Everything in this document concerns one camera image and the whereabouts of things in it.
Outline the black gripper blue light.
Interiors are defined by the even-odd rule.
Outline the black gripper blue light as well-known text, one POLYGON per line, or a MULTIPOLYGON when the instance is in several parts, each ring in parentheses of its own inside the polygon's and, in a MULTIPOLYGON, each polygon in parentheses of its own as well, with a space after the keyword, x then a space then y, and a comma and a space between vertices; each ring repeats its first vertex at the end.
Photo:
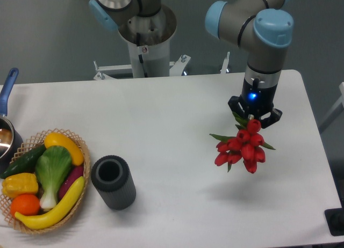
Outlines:
POLYGON ((241 95, 231 96, 228 105, 238 116, 263 116, 270 113, 268 117, 260 119, 261 128, 266 129, 278 122, 283 114, 281 110, 274 108, 276 89, 277 84, 264 87, 257 78, 250 82, 244 79, 241 95))

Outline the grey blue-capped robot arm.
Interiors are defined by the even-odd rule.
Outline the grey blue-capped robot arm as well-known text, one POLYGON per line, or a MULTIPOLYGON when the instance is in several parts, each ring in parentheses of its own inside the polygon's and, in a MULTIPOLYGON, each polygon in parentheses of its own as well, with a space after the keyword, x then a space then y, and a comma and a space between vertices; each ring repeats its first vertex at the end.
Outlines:
MULTIPOLYGON (((287 2, 217 1, 205 16, 209 34, 248 52, 241 95, 228 105, 242 118, 258 119, 263 128, 282 116, 273 100, 292 40, 293 18, 282 9, 287 2)), ((135 78, 170 76, 170 40, 177 21, 161 0, 90 0, 89 8, 105 29, 127 42, 135 78)))

